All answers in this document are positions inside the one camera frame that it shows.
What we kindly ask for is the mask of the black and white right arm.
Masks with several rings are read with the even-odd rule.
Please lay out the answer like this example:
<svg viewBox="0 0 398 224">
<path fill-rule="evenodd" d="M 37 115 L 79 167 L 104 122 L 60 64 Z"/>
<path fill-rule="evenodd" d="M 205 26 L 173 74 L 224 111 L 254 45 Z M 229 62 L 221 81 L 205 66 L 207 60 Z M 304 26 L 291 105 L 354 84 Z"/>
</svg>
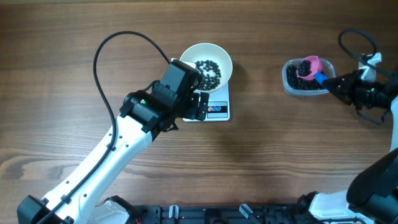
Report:
<svg viewBox="0 0 398 224">
<path fill-rule="evenodd" d="M 314 79 L 331 94 L 356 110 L 381 108 L 393 119 L 389 153 L 358 174 L 347 190 L 315 194 L 308 208 L 320 223 L 397 223 L 397 83 L 368 80 L 364 70 Z"/>
</svg>

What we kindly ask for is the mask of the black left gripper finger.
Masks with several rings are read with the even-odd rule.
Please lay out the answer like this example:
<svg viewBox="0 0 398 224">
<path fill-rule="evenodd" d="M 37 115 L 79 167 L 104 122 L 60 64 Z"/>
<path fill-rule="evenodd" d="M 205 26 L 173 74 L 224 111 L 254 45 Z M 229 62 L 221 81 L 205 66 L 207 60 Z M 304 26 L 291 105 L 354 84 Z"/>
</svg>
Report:
<svg viewBox="0 0 398 224">
<path fill-rule="evenodd" d="M 200 94 L 193 92 L 190 95 L 190 99 L 188 101 L 188 109 L 186 112 L 186 118 L 190 120 L 198 119 L 200 112 Z"/>
<path fill-rule="evenodd" d="M 209 94 L 205 92 L 200 93 L 200 100 L 198 104 L 198 112 L 196 115 L 196 119 L 199 121 L 204 121 L 206 119 L 206 114 L 208 110 L 208 100 Z"/>
</svg>

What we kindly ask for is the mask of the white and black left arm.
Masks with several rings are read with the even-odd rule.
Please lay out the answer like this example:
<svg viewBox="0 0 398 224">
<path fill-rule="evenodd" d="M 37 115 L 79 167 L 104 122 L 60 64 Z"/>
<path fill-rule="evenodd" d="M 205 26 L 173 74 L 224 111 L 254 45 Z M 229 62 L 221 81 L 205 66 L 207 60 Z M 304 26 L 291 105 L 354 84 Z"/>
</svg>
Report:
<svg viewBox="0 0 398 224">
<path fill-rule="evenodd" d="M 152 90 L 128 94 L 112 126 L 83 162 L 42 199 L 28 195 L 17 208 L 19 223 L 88 223 L 96 204 L 127 164 L 161 132 L 177 129 L 177 118 L 203 120 L 207 93 L 193 86 L 200 72 L 191 62 L 172 60 Z"/>
</svg>

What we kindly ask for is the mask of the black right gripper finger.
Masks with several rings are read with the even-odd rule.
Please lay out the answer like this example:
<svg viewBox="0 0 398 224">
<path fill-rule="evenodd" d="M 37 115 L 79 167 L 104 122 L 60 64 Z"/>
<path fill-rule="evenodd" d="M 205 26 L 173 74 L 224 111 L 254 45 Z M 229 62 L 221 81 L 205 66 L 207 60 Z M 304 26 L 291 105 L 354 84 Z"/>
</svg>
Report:
<svg viewBox="0 0 398 224">
<path fill-rule="evenodd" d="M 342 76 L 328 78 L 322 81 L 322 86 L 326 89 L 350 88 L 359 78 L 361 78 L 361 75 L 362 72 L 354 70 L 353 72 Z"/>
<path fill-rule="evenodd" d="M 340 84 L 337 83 L 327 83 L 326 89 L 336 98 L 338 98 L 341 102 L 346 105 L 352 104 L 352 100 L 349 97 L 349 93 L 346 88 L 343 88 Z"/>
</svg>

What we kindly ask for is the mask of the pink scoop with blue handle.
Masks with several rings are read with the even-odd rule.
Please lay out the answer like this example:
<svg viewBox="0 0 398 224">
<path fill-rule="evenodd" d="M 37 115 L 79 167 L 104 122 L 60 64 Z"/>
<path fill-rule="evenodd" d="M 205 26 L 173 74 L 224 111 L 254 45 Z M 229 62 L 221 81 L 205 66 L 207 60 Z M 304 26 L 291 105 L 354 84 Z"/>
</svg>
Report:
<svg viewBox="0 0 398 224">
<path fill-rule="evenodd" d="M 308 56 L 298 63 L 296 77 L 304 81 L 322 84 L 328 77 L 323 73 L 323 64 L 317 56 Z"/>
</svg>

